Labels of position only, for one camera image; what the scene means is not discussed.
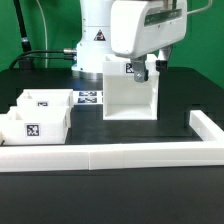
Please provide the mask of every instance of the green background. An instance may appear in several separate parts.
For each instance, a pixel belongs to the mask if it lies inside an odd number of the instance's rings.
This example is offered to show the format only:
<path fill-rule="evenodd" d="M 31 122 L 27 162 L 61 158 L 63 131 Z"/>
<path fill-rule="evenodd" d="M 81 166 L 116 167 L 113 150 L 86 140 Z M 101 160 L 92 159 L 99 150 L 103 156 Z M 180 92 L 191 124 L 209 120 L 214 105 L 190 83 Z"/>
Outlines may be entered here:
<path fill-rule="evenodd" d="M 195 9 L 208 0 L 188 0 Z M 20 0 L 28 37 L 33 49 L 44 49 L 44 28 L 36 0 Z M 79 0 L 40 0 L 49 38 L 49 49 L 73 47 L 81 39 Z M 0 71 L 22 53 L 20 33 L 13 0 L 0 0 Z M 201 14 L 189 16 L 186 38 L 175 44 L 170 66 L 194 68 L 224 87 L 224 1 L 214 0 L 213 7 Z M 71 67 L 70 61 L 50 62 L 50 67 Z M 44 67 L 44 61 L 38 61 Z"/>

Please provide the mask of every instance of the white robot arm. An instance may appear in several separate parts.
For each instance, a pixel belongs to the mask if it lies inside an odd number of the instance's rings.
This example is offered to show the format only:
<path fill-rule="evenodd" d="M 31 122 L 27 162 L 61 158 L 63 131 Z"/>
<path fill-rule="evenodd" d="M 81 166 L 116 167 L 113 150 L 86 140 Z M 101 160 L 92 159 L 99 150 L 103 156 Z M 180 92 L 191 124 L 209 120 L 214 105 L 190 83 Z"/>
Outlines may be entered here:
<path fill-rule="evenodd" d="M 117 0 L 111 10 L 111 47 L 130 58 L 137 82 L 148 79 L 146 55 L 160 50 L 157 67 L 167 63 L 170 45 L 182 40 L 187 27 L 187 0 Z"/>

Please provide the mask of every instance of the black cable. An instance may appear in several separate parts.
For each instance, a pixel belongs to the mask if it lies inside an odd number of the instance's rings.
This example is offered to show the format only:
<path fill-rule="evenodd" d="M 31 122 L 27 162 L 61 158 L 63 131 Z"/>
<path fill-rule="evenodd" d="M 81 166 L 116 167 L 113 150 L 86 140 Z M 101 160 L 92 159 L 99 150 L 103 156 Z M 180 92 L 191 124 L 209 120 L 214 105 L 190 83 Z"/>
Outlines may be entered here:
<path fill-rule="evenodd" d="M 25 28 L 23 14 L 22 14 L 19 0 L 14 0 L 14 5 L 15 5 L 17 19 L 19 23 L 20 34 L 22 38 L 21 44 L 22 44 L 23 52 L 31 51 L 31 44 L 26 34 L 26 28 Z"/>
<path fill-rule="evenodd" d="M 29 54 L 43 54 L 43 53 L 64 53 L 64 50 L 33 50 L 33 51 L 27 51 L 27 52 L 24 52 L 22 54 L 20 54 L 17 58 L 19 57 L 23 57 L 23 56 L 26 56 L 26 55 L 29 55 Z"/>
<path fill-rule="evenodd" d="M 17 57 L 10 65 L 9 69 L 13 69 L 15 64 L 22 59 L 63 59 L 63 60 L 74 60 L 72 56 L 64 56 L 64 57 L 42 57 L 42 56 L 20 56 Z"/>

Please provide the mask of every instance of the white container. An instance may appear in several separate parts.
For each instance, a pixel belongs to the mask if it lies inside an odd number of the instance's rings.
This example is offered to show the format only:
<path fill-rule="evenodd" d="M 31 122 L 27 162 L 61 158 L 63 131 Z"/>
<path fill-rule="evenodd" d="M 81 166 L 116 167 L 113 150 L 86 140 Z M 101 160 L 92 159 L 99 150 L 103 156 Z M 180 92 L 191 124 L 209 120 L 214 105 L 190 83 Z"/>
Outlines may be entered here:
<path fill-rule="evenodd" d="M 69 106 L 72 108 L 72 89 L 25 89 L 17 99 L 18 107 Z"/>
<path fill-rule="evenodd" d="M 69 107 L 11 107 L 2 121 L 4 145 L 64 144 Z"/>
<path fill-rule="evenodd" d="M 2 132 L 0 131 L 0 146 L 2 145 L 3 143 L 3 137 L 2 137 Z"/>
<path fill-rule="evenodd" d="M 106 55 L 103 62 L 103 119 L 157 120 L 159 72 L 155 55 L 147 55 L 149 80 L 134 81 L 129 59 Z"/>

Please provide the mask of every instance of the black table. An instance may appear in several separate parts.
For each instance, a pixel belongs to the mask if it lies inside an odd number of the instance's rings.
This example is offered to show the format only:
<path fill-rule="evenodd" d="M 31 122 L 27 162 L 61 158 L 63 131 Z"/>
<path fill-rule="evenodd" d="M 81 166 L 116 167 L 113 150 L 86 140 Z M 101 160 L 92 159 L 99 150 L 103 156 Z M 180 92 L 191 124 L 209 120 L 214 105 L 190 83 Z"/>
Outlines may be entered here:
<path fill-rule="evenodd" d="M 69 69 L 0 73 L 0 113 L 23 89 L 102 90 Z M 103 121 L 102 105 L 76 106 L 66 144 L 198 141 L 200 109 L 224 128 L 224 90 L 195 70 L 160 76 L 158 121 Z M 224 168 L 146 168 L 0 174 L 0 223 L 223 223 Z"/>

